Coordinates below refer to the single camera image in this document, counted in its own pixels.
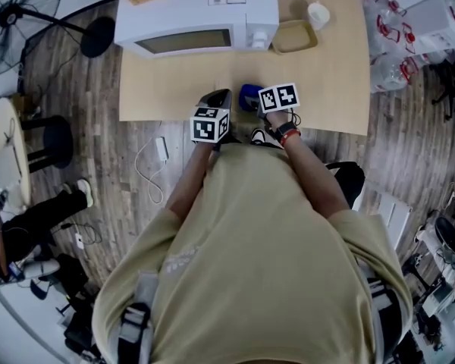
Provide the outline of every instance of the tan tray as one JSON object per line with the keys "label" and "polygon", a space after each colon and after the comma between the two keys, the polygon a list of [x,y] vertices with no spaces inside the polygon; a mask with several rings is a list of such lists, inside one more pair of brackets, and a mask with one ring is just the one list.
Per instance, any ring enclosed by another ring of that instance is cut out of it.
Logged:
{"label": "tan tray", "polygon": [[311,49],[318,43],[310,23],[305,20],[289,20],[280,23],[271,46],[277,54],[283,55]]}

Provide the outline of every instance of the microwave knob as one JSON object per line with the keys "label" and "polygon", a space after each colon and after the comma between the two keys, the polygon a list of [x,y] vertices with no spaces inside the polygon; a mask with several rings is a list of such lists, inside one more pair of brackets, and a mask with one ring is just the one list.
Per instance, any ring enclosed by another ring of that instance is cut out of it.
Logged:
{"label": "microwave knob", "polygon": [[251,47],[253,49],[266,49],[267,48],[268,35],[265,31],[256,31],[253,34],[253,42]]}

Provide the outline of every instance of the blue object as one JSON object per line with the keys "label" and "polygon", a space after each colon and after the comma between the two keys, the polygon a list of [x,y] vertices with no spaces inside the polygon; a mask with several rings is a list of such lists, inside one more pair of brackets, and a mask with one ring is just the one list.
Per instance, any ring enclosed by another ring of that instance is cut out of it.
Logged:
{"label": "blue object", "polygon": [[246,83],[240,91],[240,108],[246,112],[255,112],[259,107],[258,91],[264,89],[262,86]]}

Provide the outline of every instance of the white table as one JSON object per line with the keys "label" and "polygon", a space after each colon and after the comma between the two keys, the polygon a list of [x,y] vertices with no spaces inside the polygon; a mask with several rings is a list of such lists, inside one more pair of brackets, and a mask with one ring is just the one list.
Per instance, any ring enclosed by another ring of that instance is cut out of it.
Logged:
{"label": "white table", "polygon": [[0,99],[0,149],[5,147],[5,134],[13,134],[12,144],[15,148],[21,174],[19,184],[8,191],[7,205],[13,210],[13,213],[19,213],[30,205],[30,173],[27,149],[15,107],[10,100]]}

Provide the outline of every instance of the microwave window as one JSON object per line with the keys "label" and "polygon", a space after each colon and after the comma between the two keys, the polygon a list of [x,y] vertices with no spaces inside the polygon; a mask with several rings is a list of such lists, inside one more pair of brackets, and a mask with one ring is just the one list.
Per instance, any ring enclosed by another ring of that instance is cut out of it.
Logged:
{"label": "microwave window", "polygon": [[144,39],[136,42],[136,44],[152,54],[160,54],[208,47],[229,47],[231,46],[231,38],[229,37],[229,30],[206,30]]}

